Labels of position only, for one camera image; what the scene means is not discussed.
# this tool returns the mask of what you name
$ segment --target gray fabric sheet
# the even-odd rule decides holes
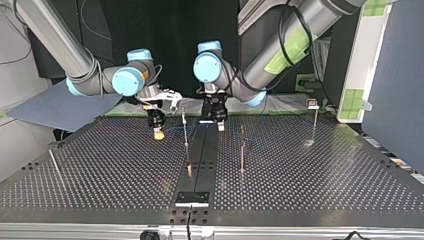
[[[22,121],[75,132],[115,106],[121,96],[79,97],[69,93],[65,81],[48,88],[10,110],[7,115]]]

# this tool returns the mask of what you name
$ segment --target dark curtain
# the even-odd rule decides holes
[[[193,75],[197,44],[221,41],[224,57],[238,65],[238,0],[102,0],[112,37],[115,64],[126,53],[148,48],[164,69],[161,85],[196,97]]]

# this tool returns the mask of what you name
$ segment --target optical breadboard table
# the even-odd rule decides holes
[[[0,231],[22,226],[424,229],[424,186],[331,116],[103,118],[0,183]],[[206,206],[177,207],[206,193]]]

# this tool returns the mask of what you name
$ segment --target white wall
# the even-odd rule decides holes
[[[0,10],[9,16],[15,26],[23,32],[10,11]],[[26,42],[0,14],[0,181],[18,170],[25,163],[41,155],[48,143],[54,141],[52,129],[18,120],[1,117],[13,106],[22,103],[48,87],[45,79],[38,77],[32,53],[19,59],[29,50]]]

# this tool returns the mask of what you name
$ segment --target green tape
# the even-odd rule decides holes
[[[373,17],[373,16],[383,16],[384,10],[388,5],[388,0],[368,0],[365,4],[364,11],[362,16]]]
[[[364,105],[363,95],[364,90],[362,89],[346,89],[339,117],[341,119],[358,119]]]
[[[298,63],[306,56],[305,50],[308,48],[308,46],[309,38],[302,28],[296,30],[284,43],[287,54],[293,63]],[[275,54],[275,56],[271,59],[268,65],[266,65],[264,70],[271,74],[277,75],[289,66],[290,63],[284,57],[283,51],[280,49],[278,53]]]

